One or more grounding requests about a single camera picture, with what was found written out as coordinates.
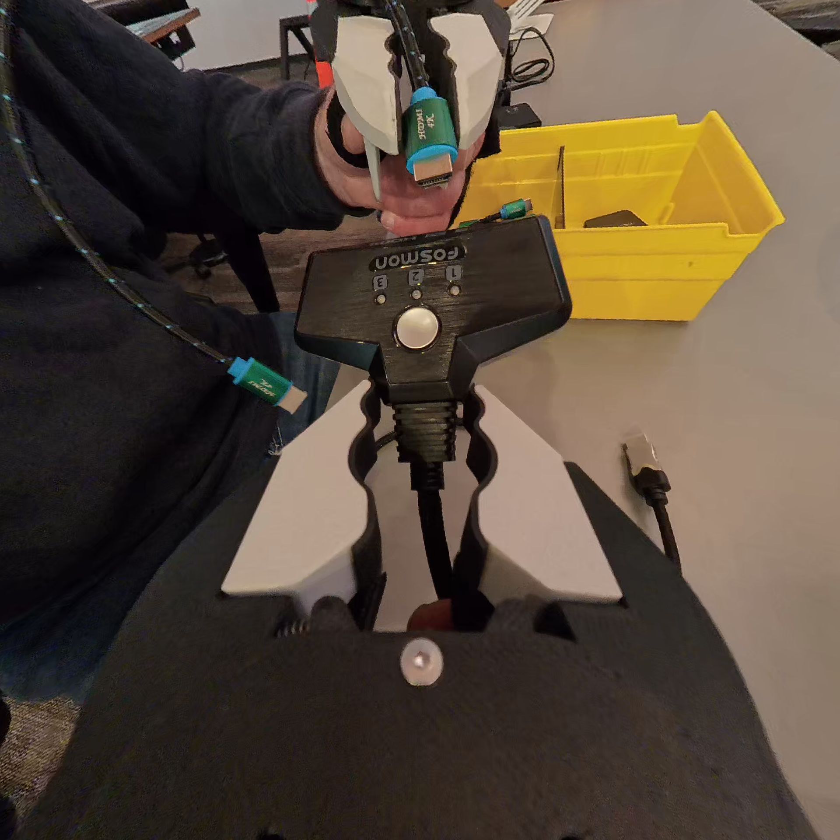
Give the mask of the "person's jeans leg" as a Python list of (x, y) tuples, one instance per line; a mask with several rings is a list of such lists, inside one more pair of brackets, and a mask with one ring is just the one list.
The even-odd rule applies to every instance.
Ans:
[(279, 409), (276, 441), (288, 445), (314, 424), (327, 409), (340, 366), (318, 355), (300, 350), (294, 338), (294, 312), (273, 312), (266, 316), (274, 330), (276, 348), (269, 352), (268, 366), (307, 396), (293, 414)]

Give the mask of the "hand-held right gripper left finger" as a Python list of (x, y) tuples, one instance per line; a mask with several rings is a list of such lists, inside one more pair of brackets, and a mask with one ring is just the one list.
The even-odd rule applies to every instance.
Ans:
[(281, 451), (222, 583), (226, 595), (283, 595), (308, 617), (324, 597), (372, 630), (386, 574), (375, 500), (382, 403), (365, 381)]

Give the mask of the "black HDMI switch box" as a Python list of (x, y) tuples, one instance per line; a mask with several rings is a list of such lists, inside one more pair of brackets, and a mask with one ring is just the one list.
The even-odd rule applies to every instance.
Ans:
[(295, 339), (385, 404), (462, 402), (483, 363), (571, 313), (550, 221), (530, 215), (312, 254)]

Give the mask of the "black metal leg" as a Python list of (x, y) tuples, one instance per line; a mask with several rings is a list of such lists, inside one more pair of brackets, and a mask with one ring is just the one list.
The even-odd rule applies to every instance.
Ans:
[(227, 256), (227, 262), (247, 290), (257, 311), (279, 312), (280, 304), (259, 233), (247, 226), (225, 226), (220, 228), (216, 237)]

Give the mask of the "person's dark sweater torso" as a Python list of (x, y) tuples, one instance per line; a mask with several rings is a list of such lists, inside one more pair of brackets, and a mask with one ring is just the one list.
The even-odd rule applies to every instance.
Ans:
[[(200, 301), (158, 261), (167, 235), (209, 215), (178, 230), (107, 213), (91, 238), (67, 214), (184, 330), (268, 366), (267, 315)], [(161, 564), (268, 456), (278, 411), (95, 276), (2, 120), (2, 668), (96, 661)]]

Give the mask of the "yellow plastic bin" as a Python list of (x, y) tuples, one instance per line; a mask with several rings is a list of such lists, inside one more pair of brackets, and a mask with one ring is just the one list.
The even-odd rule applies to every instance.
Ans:
[[(475, 163), (457, 223), (521, 198), (551, 223), (575, 319), (693, 320), (784, 223), (717, 111), (503, 131), (500, 152)], [(647, 225), (583, 227), (622, 209)]]

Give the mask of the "person's left hand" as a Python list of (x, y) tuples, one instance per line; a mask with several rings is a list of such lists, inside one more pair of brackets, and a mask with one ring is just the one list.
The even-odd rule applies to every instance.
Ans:
[(380, 196), (376, 197), (369, 171), (353, 167), (335, 149), (329, 136), (329, 106), (335, 90), (320, 90), (322, 102), (313, 128), (315, 161), (323, 182), (336, 199), (351, 209), (376, 211), (383, 228), (396, 237), (427, 235), (446, 230), (457, 215), (471, 167), (485, 142), (481, 134), (462, 150), (444, 185), (422, 187), (409, 174), (402, 156), (386, 156), (380, 164)]

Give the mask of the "person's left forearm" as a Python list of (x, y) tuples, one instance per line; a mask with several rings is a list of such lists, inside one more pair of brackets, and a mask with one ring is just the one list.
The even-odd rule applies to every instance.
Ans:
[(335, 229), (354, 211), (317, 160), (325, 91), (178, 70), (84, 2), (7, 14), (24, 147), (87, 236), (107, 213), (185, 230), (227, 211), (277, 233)]

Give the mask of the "blue-flecked HDMI cable green plugs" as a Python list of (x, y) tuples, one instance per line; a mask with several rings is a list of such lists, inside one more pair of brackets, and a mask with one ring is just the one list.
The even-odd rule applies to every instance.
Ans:
[[(13, 42), (19, 35), (18, 7), (19, 2), (2, 2), (2, 120), (23, 178), (38, 203), (86, 266), (126, 301), (133, 311), (150, 320), (166, 334), (188, 344), (203, 357), (223, 366), (236, 386), (289, 414), (296, 412), (306, 399), (304, 391), (266, 364), (253, 358), (245, 360), (221, 353), (184, 330), (132, 288), (81, 236), (39, 170), (25, 130), (14, 65)], [(406, 169), (410, 175), (420, 175), (431, 164), (443, 165), (443, 170), (436, 176), (421, 181), (424, 186), (433, 185), (452, 175), (458, 156), (454, 122), (446, 100), (428, 85), (424, 62), (419, 57), (417, 40), (404, 5), (401, 2), (386, 2), (385, 10), (400, 37), (403, 57), (413, 85), (408, 110), (402, 116), (404, 147), (399, 154), (405, 156)], [(234, 94), (244, 92), (245, 87), (237, 80), (198, 79), (199, 76), (192, 72), (164, 73), (161, 66), (154, 68), (152, 77), (154, 93), (162, 95), (170, 91), (176, 105), (190, 108), (190, 117), (184, 118), (179, 125), (191, 131), (185, 143), (171, 136), (173, 148), (179, 153), (190, 149), (204, 152), (207, 176), (215, 182), (222, 177), (218, 167), (221, 165), (223, 144), (229, 144), (233, 138), (230, 130), (234, 127), (235, 117), (245, 113), (245, 109), (236, 104)]]

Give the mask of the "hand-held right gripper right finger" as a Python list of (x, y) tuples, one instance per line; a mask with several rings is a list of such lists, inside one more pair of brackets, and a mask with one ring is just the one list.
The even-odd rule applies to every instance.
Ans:
[(563, 457), (483, 385), (463, 405), (453, 466), (453, 614), (481, 631), (505, 602), (623, 605)]

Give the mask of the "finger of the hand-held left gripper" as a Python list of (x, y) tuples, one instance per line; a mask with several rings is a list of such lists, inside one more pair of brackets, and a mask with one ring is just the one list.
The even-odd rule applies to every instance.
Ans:
[(402, 109), (392, 68), (389, 18), (340, 17), (332, 61), (335, 90), (353, 126), (385, 154), (400, 153)]
[(453, 114), (458, 150), (485, 133), (506, 59), (505, 14), (440, 14), (429, 27), (443, 40), (444, 93)]

